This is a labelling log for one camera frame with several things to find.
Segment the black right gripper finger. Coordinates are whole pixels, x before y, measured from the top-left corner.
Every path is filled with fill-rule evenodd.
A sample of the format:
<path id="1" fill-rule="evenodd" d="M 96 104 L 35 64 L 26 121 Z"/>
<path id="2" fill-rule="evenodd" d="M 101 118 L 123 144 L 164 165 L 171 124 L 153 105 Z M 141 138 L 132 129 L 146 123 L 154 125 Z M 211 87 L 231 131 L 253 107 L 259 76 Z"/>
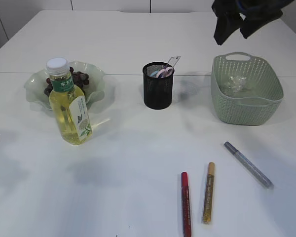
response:
<path id="1" fill-rule="evenodd" d="M 222 45 L 231 34 L 241 28 L 243 19 L 240 13 L 215 13 L 217 17 L 214 39 L 218 45 Z"/>
<path id="2" fill-rule="evenodd" d="M 246 16 L 240 28 L 243 38 L 247 39 L 261 27 L 271 22 L 269 16 Z"/>

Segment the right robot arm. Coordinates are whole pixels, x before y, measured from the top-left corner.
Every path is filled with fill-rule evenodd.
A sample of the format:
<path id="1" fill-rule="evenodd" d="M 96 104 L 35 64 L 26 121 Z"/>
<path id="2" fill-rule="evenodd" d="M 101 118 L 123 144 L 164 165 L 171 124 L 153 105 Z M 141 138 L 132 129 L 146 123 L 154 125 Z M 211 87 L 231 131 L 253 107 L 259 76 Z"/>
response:
<path id="1" fill-rule="evenodd" d="M 266 24 L 281 18 L 282 8 L 293 0 L 215 0 L 217 17 L 214 39 L 222 45 L 236 30 L 247 39 Z"/>

